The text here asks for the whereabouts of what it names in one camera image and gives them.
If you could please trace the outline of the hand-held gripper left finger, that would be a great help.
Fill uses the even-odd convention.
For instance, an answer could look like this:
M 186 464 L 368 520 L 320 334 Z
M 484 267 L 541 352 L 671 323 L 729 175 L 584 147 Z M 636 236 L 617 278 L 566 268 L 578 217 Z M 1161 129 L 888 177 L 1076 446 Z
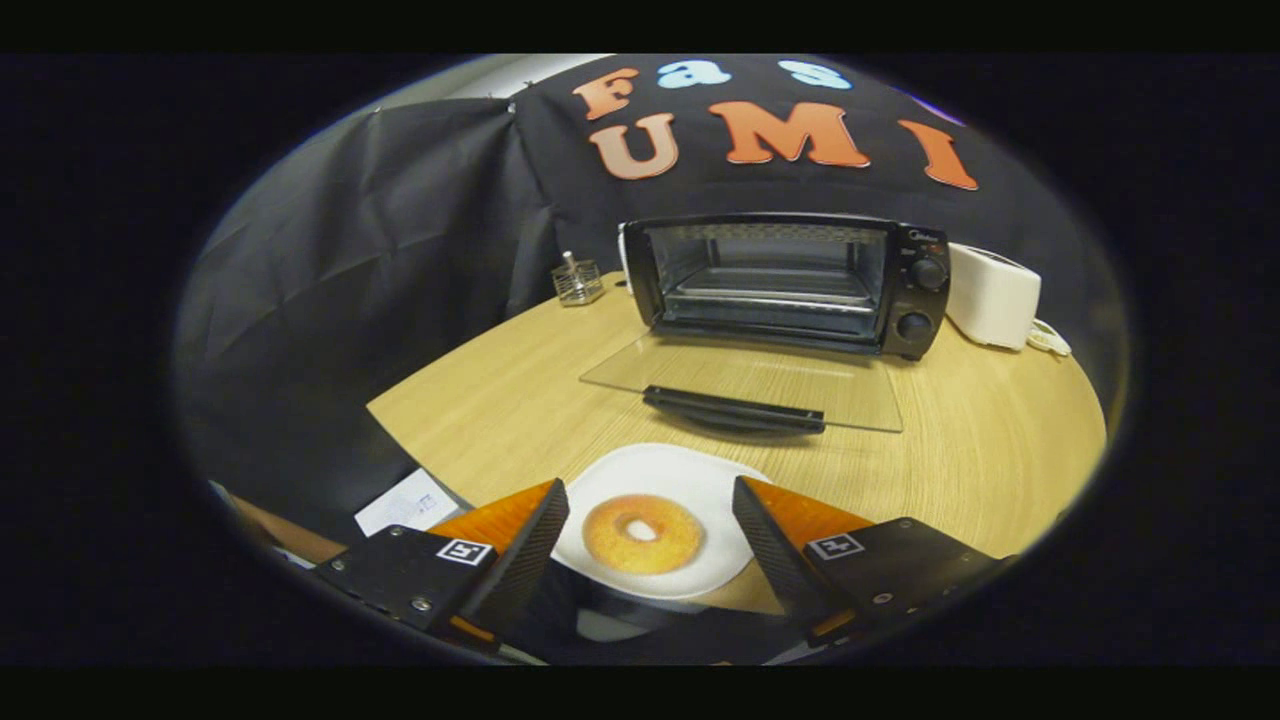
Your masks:
M 426 530 L 393 524 L 312 574 L 416 632 L 497 650 L 538 592 L 568 518 L 556 478 Z

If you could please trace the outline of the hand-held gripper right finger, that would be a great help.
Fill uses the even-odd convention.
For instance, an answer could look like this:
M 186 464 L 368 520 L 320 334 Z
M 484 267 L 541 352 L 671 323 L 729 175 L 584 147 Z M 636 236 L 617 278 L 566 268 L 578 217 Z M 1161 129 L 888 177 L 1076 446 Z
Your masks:
M 750 477 L 733 482 L 732 514 L 812 647 L 897 630 L 1015 561 L 916 518 L 874 523 Z

